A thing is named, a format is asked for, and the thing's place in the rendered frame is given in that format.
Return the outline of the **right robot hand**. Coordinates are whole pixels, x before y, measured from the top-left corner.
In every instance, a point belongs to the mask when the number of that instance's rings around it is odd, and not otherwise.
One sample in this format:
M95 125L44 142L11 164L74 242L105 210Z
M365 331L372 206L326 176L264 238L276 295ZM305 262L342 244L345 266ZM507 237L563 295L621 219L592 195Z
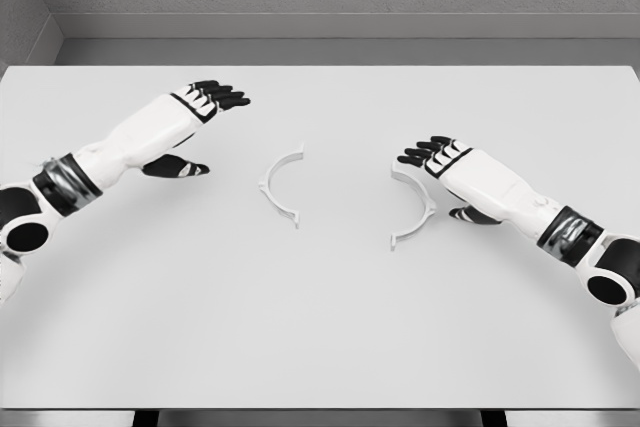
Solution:
M534 217L551 203L518 174L486 152L458 139L433 136L397 157L402 164L425 170L450 193L464 201L450 215L480 225L510 221L533 225Z

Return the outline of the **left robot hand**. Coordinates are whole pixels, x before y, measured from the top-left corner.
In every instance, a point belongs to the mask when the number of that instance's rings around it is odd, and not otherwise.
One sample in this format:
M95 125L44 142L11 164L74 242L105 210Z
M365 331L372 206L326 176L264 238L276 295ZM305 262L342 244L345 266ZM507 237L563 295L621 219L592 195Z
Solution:
M215 116L250 99L215 80L190 83L163 94L120 123L103 141L103 154L123 169L139 168L148 176L182 178L210 172L169 151L192 137Z

